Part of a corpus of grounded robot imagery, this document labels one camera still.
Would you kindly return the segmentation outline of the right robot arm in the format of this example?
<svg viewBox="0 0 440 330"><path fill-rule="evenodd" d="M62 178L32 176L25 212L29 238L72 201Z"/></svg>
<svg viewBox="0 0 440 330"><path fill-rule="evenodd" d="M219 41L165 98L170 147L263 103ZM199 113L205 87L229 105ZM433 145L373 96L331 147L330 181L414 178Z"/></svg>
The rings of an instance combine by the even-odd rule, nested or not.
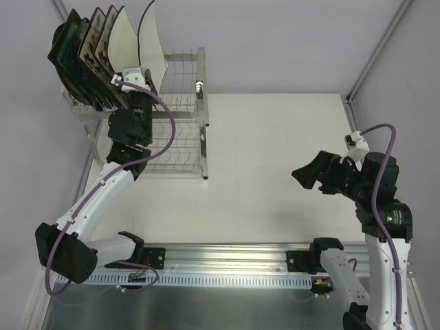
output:
<svg viewBox="0 0 440 330"><path fill-rule="evenodd" d="M369 261L365 291L337 238L315 238L307 251L287 252L290 271L326 272L344 304L344 329L412 329L406 279L413 216L395 198L399 167L394 157L367 153L361 169L354 159L320 151L306 166L292 172L305 189L320 182L326 195L341 194L355 204Z"/></svg>

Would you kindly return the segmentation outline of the cream floral square plate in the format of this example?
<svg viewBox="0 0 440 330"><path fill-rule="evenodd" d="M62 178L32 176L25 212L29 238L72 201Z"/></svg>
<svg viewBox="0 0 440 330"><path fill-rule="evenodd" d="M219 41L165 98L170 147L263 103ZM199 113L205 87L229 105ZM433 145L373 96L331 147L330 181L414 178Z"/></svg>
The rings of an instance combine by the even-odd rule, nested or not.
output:
<svg viewBox="0 0 440 330"><path fill-rule="evenodd" d="M101 66L94 58L95 48L98 44L105 14L100 8L96 8L90 19L89 28L78 51L79 59L90 69L97 77L102 77Z"/></svg>

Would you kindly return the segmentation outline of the round silver-rimmed cream plate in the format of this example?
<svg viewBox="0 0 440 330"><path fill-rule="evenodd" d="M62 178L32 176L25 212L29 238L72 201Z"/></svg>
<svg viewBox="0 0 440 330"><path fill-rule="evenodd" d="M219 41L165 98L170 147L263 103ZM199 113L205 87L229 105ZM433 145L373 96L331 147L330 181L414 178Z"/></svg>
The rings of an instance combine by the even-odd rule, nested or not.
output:
<svg viewBox="0 0 440 330"><path fill-rule="evenodd" d="M61 32L64 28L65 24L60 24L52 37L52 50L55 48L55 44L61 35ZM77 102L83 103L84 105L91 105L90 101L86 98L86 95L81 92L74 82L70 79L70 77L62 70L61 67L59 67L57 64L54 64L53 61L49 58L49 61L55 66L56 72L58 74L58 77L60 81L62 82L63 86L66 88L66 90L69 92L69 94L74 98Z"/></svg>

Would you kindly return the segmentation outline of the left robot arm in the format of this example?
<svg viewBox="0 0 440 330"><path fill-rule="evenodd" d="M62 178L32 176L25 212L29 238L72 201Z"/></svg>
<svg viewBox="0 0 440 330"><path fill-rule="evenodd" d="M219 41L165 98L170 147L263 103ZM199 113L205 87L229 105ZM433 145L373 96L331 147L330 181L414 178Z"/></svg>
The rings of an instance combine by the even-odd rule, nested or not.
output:
<svg viewBox="0 0 440 330"><path fill-rule="evenodd" d="M81 284L97 267L127 265L138 267L144 261L144 241L130 232L93 240L104 213L118 195L141 175L148 161L161 156L170 144L152 153L147 147L152 138L152 107L162 104L148 71L125 67L109 82L129 101L109 116L113 141L107 161L88 189L53 224L42 223L35 232L40 264L45 267L45 285L56 272L70 282Z"/></svg>

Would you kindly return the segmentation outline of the dark square teal-centre plate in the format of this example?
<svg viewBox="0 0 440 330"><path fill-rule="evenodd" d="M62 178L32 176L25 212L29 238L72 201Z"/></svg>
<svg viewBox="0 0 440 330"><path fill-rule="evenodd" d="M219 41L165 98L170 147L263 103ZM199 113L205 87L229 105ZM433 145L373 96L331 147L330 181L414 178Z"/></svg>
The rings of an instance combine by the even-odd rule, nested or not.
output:
<svg viewBox="0 0 440 330"><path fill-rule="evenodd" d="M86 95L91 107L102 111L102 98L98 95L96 76L79 59L78 51L72 44L73 37L83 19L75 10L71 10L55 48L50 50L47 58L51 59L70 77L76 87Z"/></svg>

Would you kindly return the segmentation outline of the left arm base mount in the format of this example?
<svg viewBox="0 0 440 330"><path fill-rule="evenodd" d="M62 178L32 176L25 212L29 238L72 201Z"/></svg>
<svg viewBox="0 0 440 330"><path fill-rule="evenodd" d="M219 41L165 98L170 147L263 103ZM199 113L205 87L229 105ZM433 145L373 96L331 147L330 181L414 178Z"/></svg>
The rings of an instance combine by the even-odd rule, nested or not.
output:
<svg viewBox="0 0 440 330"><path fill-rule="evenodd" d="M156 270L163 270L166 260L166 248L144 246L142 262Z"/></svg>

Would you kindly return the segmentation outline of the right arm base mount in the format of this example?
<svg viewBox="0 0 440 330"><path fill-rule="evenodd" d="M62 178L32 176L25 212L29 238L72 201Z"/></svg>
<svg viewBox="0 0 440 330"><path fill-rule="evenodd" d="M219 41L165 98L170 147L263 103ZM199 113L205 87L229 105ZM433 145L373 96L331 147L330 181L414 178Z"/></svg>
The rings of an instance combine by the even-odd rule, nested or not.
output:
<svg viewBox="0 0 440 330"><path fill-rule="evenodd" d="M317 274L322 271L312 254L306 250L288 250L285 253L288 272L304 272L308 274Z"/></svg>

